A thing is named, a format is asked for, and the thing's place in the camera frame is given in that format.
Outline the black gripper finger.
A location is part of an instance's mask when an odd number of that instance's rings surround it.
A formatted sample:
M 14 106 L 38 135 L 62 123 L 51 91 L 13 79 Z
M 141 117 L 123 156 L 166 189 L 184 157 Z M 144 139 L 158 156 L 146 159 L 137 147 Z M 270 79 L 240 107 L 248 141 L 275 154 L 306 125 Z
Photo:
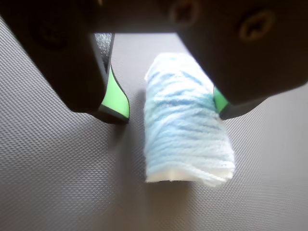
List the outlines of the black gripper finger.
M 224 120 L 307 83 L 305 0 L 176 0 L 172 22 L 214 83 Z
M 100 0 L 3 0 L 0 14 L 62 102 L 75 113 L 127 124 L 129 100 L 111 65 L 113 33 L 89 19 Z

